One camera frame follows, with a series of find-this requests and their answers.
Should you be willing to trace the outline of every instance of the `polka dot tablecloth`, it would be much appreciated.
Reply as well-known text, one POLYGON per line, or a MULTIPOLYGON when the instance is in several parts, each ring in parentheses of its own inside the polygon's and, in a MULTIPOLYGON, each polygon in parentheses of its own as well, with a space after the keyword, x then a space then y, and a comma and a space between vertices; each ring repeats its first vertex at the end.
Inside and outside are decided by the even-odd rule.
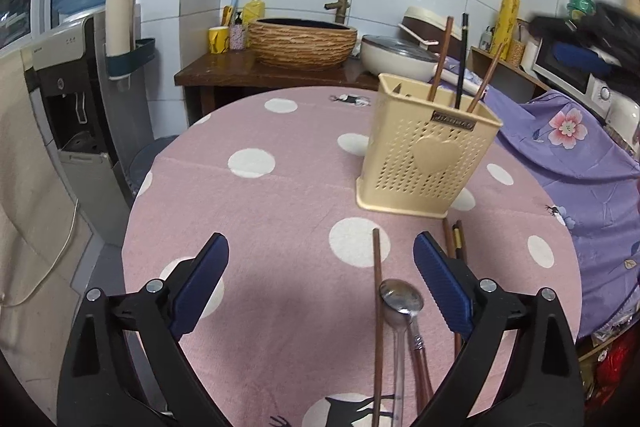
MULTIPOLYGON (((375 97, 368 91, 350 94, 375 97)), ((382 230, 383 278, 420 289, 418 322, 437 387, 453 361, 453 334, 414 265, 416 235, 444 244, 442 222, 368 212, 354 184, 372 106, 332 102, 338 87, 279 90, 205 116, 156 161, 133 207, 122 251, 127 291, 164 278, 213 232, 230 246, 223 280, 180 345, 237 427, 370 425, 374 358, 372 229, 382 230)), ((468 263, 508 291, 556 290, 574 335, 580 276, 551 199, 510 154, 492 145, 453 204, 468 263)), ((503 337, 474 411, 488 407, 508 362, 503 337)), ((415 418, 406 363, 405 424, 415 418)), ((383 391, 393 393, 393 335, 385 327, 383 391)), ((388 414, 390 399, 383 400, 388 414)), ((381 425, 388 426, 383 416, 381 425)))

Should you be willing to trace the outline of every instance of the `sink basin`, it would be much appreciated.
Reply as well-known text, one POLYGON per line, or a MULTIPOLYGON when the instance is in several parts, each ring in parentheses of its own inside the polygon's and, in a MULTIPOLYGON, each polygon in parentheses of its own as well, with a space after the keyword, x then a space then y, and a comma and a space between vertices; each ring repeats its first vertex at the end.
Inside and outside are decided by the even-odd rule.
POLYGON ((249 24, 251 49, 261 62, 291 70, 335 68, 353 51, 358 32, 306 19, 258 19, 249 24))

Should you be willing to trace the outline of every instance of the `beige plastic basket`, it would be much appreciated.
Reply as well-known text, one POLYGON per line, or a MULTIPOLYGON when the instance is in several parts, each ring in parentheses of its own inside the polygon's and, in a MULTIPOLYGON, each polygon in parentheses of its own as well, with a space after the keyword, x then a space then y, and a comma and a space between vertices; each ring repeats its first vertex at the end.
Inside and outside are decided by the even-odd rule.
POLYGON ((356 181, 367 210, 443 218, 494 140, 502 122, 483 103, 429 84, 380 74, 369 147, 356 181))

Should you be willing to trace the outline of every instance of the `faucet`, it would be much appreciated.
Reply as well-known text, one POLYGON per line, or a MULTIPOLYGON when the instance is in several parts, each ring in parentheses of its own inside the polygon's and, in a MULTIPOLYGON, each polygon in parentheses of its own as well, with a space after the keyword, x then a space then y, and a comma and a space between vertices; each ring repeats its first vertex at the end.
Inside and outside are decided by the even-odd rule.
POLYGON ((336 2, 330 2, 324 5, 325 10, 336 10, 335 11, 335 21, 338 24, 344 24, 344 20, 347 17, 347 8, 349 8, 351 4, 349 0, 337 0, 336 2))

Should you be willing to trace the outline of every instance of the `bolt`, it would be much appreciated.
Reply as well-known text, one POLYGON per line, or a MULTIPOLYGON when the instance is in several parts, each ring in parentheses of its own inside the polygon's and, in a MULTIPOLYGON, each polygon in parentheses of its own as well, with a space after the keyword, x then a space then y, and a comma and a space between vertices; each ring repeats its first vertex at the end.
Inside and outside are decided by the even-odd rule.
POLYGON ((548 301, 552 301, 556 298, 556 292, 554 292, 551 288, 542 288, 542 296, 548 301))
POLYGON ((491 279, 482 279, 480 281, 480 287, 487 293, 495 292, 498 289, 498 285, 491 279))
POLYGON ((164 283, 160 279, 151 279, 148 283, 146 283, 146 291, 149 293, 158 293, 164 283))
POLYGON ((102 292, 98 290, 98 288, 93 288, 86 293, 86 298, 87 300, 94 302, 100 298, 100 295, 102 295, 102 292))

